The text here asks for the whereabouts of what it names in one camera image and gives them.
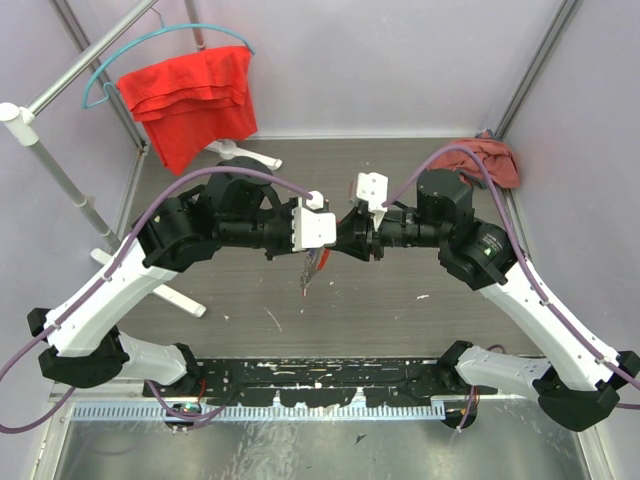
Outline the metal key organizer red handle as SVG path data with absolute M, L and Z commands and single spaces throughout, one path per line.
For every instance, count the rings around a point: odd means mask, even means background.
M 304 266 L 300 275 L 302 297 L 306 297 L 313 278 L 323 270 L 331 251 L 328 248 L 310 249 L 306 252 Z

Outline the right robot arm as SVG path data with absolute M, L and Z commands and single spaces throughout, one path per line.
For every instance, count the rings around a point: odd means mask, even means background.
M 535 401 L 559 425 L 584 431 L 620 404 L 619 390 L 639 373 L 639 357 L 600 341 L 554 295 L 521 248 L 498 225 L 476 218 L 473 189 L 449 170 L 424 170 L 417 204 L 384 206 L 388 179 L 360 173 L 353 209 L 339 222 L 335 250 L 380 260 L 387 247 L 435 248 L 448 274 L 506 313 L 543 353 L 531 359 L 457 341 L 437 360 L 444 390 L 489 387 Z

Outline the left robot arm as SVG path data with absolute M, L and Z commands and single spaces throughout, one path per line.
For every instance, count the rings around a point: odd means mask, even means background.
M 47 346 L 38 357 L 43 377 L 80 389 L 124 377 L 191 395 L 201 378 L 191 349 L 136 339 L 119 322 L 154 290 L 223 248 L 261 249 L 268 259 L 302 251 L 298 220 L 321 198 L 247 157 L 179 178 L 71 298 L 29 313 L 32 336 Z

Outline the pink shirt grey trim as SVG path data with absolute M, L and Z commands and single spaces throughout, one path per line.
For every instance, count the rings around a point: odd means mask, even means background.
M 503 142 L 495 140 L 485 131 L 480 137 L 461 138 L 450 146 L 462 146 L 471 150 L 483 163 L 493 183 L 503 189 L 518 188 L 521 184 L 515 157 Z M 449 151 L 436 160 L 432 169 L 446 169 L 456 172 L 464 183 L 480 189 L 487 189 L 484 175 L 476 163 L 461 151 Z

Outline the red cloth on hanger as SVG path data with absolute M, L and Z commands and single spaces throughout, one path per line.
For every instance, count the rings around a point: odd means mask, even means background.
M 257 132 L 251 58 L 246 46 L 211 48 L 119 79 L 124 103 L 171 173 L 181 175 L 214 141 L 244 140 Z

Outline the teal clothes hanger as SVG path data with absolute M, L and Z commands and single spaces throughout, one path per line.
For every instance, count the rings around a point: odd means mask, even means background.
M 150 8 L 158 17 L 160 27 L 149 31 L 137 38 L 131 38 L 119 49 L 108 46 L 106 51 L 99 53 L 96 61 L 99 66 L 93 71 L 87 80 L 83 93 L 81 106 L 90 109 L 112 98 L 120 99 L 121 94 L 116 88 L 118 80 L 131 71 L 165 61 L 170 58 L 186 54 L 196 53 L 207 49 L 204 30 L 217 32 L 232 37 L 237 46 L 243 45 L 251 55 L 255 54 L 249 41 L 239 33 L 226 27 L 194 22 L 197 19 L 195 13 L 188 14 L 189 22 L 174 25 L 166 25 L 163 15 L 154 7 Z M 172 35 L 178 31 L 189 31 L 194 35 L 195 46 L 188 50 L 186 43 L 182 42 L 182 35 L 175 42 Z

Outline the white clothes rack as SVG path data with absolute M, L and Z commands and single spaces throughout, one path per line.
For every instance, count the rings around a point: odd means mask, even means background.
M 78 50 L 45 1 L 1 5 L 1 98 L 19 106 L 57 79 Z M 77 79 L 39 114 L 34 128 L 80 191 L 115 225 L 137 147 L 114 110 L 81 106 Z M 55 306 L 93 272 L 96 230 L 36 156 L 1 133 L 1 320 L 22 325 L 35 306 Z

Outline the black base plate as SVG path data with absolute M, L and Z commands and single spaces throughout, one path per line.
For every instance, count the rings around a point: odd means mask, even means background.
M 200 359 L 201 377 L 183 393 L 160 386 L 165 398 L 202 394 L 211 406 L 345 407 L 364 396 L 376 408 L 429 406 L 439 395 L 466 395 L 470 387 L 421 358 Z

